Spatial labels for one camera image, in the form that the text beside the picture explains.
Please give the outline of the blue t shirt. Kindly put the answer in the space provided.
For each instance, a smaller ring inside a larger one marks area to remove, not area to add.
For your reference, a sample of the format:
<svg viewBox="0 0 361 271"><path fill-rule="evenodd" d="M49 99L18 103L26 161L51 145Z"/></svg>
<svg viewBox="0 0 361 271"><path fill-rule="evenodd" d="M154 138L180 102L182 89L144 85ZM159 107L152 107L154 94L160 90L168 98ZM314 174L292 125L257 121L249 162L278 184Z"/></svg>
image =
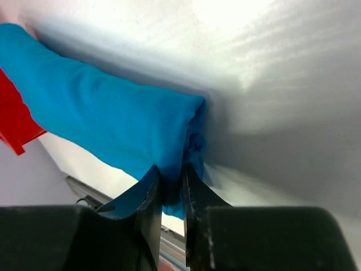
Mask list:
<svg viewBox="0 0 361 271"><path fill-rule="evenodd" d="M165 180L163 210L182 219L181 169L203 175L206 100L139 85L49 50L17 24L1 24L1 70L44 130L140 180Z"/></svg>

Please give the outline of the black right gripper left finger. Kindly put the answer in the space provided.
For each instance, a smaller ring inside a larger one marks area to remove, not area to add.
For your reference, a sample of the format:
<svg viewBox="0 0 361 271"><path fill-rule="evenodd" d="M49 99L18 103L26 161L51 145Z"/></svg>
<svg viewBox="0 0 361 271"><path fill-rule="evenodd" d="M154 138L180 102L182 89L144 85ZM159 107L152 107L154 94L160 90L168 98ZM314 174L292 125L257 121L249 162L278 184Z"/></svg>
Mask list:
<svg viewBox="0 0 361 271"><path fill-rule="evenodd" d="M98 209L1 208L2 270L156 270L161 175L144 177Z"/></svg>

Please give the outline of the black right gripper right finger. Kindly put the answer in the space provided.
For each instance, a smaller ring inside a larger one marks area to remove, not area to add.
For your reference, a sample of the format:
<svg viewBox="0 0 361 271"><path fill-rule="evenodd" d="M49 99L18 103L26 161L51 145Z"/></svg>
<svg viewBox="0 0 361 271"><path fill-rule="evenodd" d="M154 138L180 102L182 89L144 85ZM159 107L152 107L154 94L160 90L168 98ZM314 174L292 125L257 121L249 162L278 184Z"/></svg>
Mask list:
<svg viewBox="0 0 361 271"><path fill-rule="evenodd" d="M318 207L234 207L182 169L191 270L356 270L335 218Z"/></svg>

